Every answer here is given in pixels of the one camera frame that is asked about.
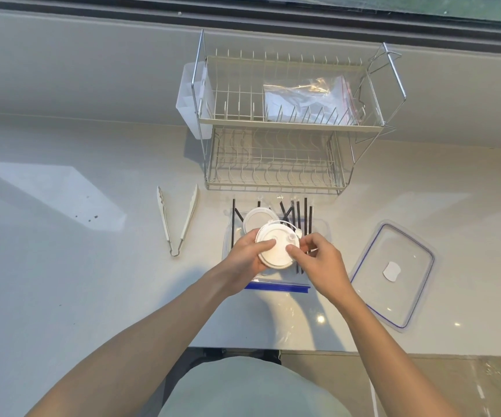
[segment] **person's right hand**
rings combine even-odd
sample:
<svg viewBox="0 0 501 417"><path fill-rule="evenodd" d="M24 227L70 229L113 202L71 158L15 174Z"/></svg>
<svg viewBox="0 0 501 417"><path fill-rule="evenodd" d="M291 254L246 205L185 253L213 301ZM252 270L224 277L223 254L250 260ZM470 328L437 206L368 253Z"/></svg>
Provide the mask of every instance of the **person's right hand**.
<svg viewBox="0 0 501 417"><path fill-rule="evenodd" d="M317 232L301 238L300 245L301 248L288 245L287 252L305 270L320 294L333 304L356 296L341 252L334 245Z"/></svg>

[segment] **person's left hand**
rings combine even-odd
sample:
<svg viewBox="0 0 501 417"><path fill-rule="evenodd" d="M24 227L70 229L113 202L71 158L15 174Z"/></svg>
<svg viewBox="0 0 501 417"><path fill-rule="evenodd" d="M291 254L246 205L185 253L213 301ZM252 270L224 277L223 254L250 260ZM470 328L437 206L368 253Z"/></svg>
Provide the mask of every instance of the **person's left hand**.
<svg viewBox="0 0 501 417"><path fill-rule="evenodd" d="M258 228L241 237L218 265L210 269L212 278L219 280L226 296L237 294L260 272L268 267L261 262L258 254L270 250L275 240L254 242Z"/></svg>

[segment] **rectangular lid with blue seal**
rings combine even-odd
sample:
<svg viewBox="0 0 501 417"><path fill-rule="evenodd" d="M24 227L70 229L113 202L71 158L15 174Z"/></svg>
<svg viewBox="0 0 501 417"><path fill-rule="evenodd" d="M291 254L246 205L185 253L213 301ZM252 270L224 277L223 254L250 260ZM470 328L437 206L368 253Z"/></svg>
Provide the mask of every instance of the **rectangular lid with blue seal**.
<svg viewBox="0 0 501 417"><path fill-rule="evenodd" d="M374 314L403 331L435 264L433 249L398 225L380 223L351 273L351 284Z"/></svg>

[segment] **white tongs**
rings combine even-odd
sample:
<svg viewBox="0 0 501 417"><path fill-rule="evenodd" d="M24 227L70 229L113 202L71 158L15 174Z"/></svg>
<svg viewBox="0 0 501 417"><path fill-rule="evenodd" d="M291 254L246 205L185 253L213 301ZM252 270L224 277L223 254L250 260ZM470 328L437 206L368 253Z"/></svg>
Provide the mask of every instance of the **white tongs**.
<svg viewBox="0 0 501 417"><path fill-rule="evenodd" d="M191 198L191 203L189 205L189 214L186 216L185 225L183 226L183 231L181 231L181 241L179 242L179 247L177 248L177 254L174 255L173 248L171 247L171 238L169 237L168 221L165 218L164 195L162 194L162 189L160 189L160 186L158 186L157 190L158 206L160 207L160 214L162 215L162 223L164 225L165 239L168 241L169 244L169 254L172 255L173 257L177 257L181 253L181 245L183 244L183 240L185 240L186 232L189 229L189 223L191 222L191 218L193 217L194 210L197 206L198 194L199 190L197 184L196 186L194 186L193 197Z"/></svg>

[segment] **forearm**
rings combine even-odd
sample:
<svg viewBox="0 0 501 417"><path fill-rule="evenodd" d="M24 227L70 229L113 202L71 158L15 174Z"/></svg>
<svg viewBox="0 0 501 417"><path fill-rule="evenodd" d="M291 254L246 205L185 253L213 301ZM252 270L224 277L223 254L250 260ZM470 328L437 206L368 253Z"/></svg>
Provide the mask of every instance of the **forearm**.
<svg viewBox="0 0 501 417"><path fill-rule="evenodd" d="M136 413L225 298L211 272L77 364L28 416Z"/></svg>
<svg viewBox="0 0 501 417"><path fill-rule="evenodd" d="M335 305L389 417L459 416L358 295Z"/></svg>

